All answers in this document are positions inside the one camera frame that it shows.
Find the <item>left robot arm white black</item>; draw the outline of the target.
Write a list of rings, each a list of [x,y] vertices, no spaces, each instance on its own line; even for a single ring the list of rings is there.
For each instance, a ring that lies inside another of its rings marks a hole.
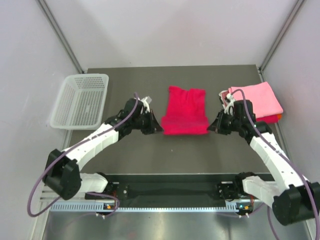
[[[103,173],[81,173],[83,167],[105,148],[113,145],[132,131],[144,135],[160,133],[159,125],[152,109],[151,98],[129,99],[124,109],[109,117],[96,131],[79,143],[62,151],[53,150],[47,160],[43,183],[63,200],[70,200],[78,193],[97,193],[109,198],[114,191]]]

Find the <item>crimson red t shirt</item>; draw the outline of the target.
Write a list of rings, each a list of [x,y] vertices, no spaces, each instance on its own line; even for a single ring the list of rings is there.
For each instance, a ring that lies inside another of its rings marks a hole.
[[[208,134],[206,91],[199,88],[185,90],[171,85],[168,93],[166,113],[161,118],[163,133],[168,136]]]

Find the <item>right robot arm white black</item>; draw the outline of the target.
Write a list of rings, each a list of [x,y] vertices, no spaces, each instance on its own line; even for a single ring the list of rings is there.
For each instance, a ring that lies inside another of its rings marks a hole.
[[[250,100],[235,101],[231,110],[221,110],[207,128],[221,135],[237,132],[261,158],[275,184],[253,172],[235,177],[233,192],[239,198],[252,195],[273,211],[283,226],[317,219],[320,213],[320,184],[301,178],[277,143],[267,123],[256,121]]]

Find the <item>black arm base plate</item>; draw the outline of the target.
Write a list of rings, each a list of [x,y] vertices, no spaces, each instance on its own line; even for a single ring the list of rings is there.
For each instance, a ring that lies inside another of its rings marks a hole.
[[[120,200],[140,196],[207,195],[213,199],[247,198],[235,173],[108,174],[104,194]]]

